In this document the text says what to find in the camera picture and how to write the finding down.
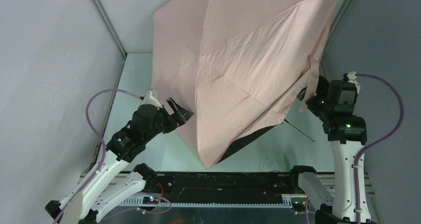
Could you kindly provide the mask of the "pink black folding umbrella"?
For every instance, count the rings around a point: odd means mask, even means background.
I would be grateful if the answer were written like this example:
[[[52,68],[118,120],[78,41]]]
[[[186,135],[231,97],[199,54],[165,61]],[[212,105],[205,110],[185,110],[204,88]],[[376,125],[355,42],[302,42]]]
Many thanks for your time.
[[[153,14],[151,87],[193,116],[179,128],[204,167],[315,94],[338,0],[171,0]]]

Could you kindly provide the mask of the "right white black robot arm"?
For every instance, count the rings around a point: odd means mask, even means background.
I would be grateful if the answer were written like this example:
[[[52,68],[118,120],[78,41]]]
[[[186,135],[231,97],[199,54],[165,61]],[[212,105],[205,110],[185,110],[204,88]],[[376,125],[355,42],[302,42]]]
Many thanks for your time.
[[[350,81],[319,76],[316,93],[303,98],[307,109],[322,121],[333,154],[335,194],[331,195],[311,166],[296,165],[292,183],[315,209],[316,224],[372,224],[366,200],[361,150],[367,142],[365,120],[353,114],[358,96]]]

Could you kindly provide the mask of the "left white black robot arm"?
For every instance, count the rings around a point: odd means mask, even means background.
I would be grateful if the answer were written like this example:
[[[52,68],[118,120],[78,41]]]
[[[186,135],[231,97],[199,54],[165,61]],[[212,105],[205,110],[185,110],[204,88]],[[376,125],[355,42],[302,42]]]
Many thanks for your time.
[[[156,172],[142,163],[123,181],[111,188],[107,187],[117,174],[145,150],[148,142],[159,134],[170,133],[186,124],[194,114],[179,106],[172,98],[168,98],[167,103],[173,114],[169,114],[151,94],[143,98],[143,104],[133,113],[132,119],[112,136],[103,149],[100,161],[82,182],[62,200],[51,200],[45,206],[55,223],[64,222],[64,214],[77,195],[81,195],[81,207],[74,215],[76,222],[97,224],[129,196],[155,186]]]

